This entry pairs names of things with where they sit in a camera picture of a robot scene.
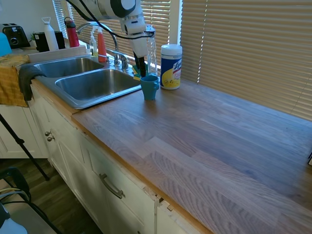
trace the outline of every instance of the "teal cup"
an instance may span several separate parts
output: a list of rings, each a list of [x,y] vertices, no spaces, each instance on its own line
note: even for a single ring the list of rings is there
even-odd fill
[[[157,76],[148,75],[140,79],[145,100],[155,100],[156,91],[159,89]]]

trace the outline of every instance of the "yellow towel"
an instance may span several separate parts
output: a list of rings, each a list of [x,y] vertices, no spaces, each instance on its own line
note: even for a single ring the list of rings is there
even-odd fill
[[[0,57],[0,104],[27,107],[20,92],[17,67],[29,62],[28,55]]]

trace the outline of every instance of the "dish towel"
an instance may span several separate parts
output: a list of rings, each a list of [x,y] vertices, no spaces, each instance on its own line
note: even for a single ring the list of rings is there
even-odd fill
[[[31,80],[36,76],[44,76],[45,74],[33,65],[23,65],[19,70],[19,89],[24,95],[25,101],[30,101],[32,92],[30,88]]]
[[[0,104],[27,107],[20,92],[18,68],[29,62],[28,55],[6,55],[0,57]]]

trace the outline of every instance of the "blue object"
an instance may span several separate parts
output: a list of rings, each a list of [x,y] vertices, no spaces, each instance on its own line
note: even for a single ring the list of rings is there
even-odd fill
[[[0,33],[0,56],[12,53],[8,38],[4,33]]]
[[[157,76],[149,75],[140,79],[145,100],[155,100],[156,91],[159,89]]]

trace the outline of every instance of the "butcher block countertop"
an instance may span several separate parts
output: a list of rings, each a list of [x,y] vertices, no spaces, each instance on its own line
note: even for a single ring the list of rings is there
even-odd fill
[[[71,118],[202,233],[312,233],[312,122],[188,81]]]

